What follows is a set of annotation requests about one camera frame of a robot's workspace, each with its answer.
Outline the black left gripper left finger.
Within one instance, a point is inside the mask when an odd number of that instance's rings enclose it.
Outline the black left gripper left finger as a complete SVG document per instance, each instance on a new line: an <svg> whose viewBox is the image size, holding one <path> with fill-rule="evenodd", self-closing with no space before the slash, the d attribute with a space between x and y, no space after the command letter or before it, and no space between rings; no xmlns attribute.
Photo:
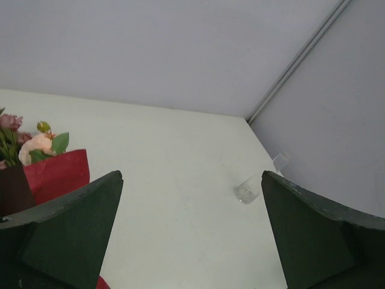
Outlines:
<svg viewBox="0 0 385 289"><path fill-rule="evenodd" d="M112 171L1 219L1 288L96 288L123 189Z"/></svg>

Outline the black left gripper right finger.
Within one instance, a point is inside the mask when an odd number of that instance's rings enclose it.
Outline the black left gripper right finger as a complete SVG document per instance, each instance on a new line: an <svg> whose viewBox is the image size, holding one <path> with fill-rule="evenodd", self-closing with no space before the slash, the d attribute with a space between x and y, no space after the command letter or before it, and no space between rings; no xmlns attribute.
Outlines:
<svg viewBox="0 0 385 289"><path fill-rule="evenodd" d="M384 288L384 219L270 171L262 192L288 288Z"/></svg>

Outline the red paper flower wrapping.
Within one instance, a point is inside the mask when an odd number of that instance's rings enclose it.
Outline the red paper flower wrapping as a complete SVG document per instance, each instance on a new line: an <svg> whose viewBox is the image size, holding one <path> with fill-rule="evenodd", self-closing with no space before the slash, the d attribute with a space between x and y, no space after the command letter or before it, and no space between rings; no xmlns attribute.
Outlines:
<svg viewBox="0 0 385 289"><path fill-rule="evenodd" d="M1 171L1 219L78 190L90 180L87 153L77 150Z"/></svg>

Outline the peach artificial flower stem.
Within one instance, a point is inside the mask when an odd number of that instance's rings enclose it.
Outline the peach artificial flower stem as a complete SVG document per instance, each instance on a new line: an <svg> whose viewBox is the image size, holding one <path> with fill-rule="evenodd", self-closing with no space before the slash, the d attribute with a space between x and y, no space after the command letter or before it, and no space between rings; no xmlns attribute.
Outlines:
<svg viewBox="0 0 385 289"><path fill-rule="evenodd" d="M68 148L70 142L68 132L54 134L50 124L45 121L37 123L37 130L38 134L27 140L19 151L19 161L23 166L63 154Z"/></svg>

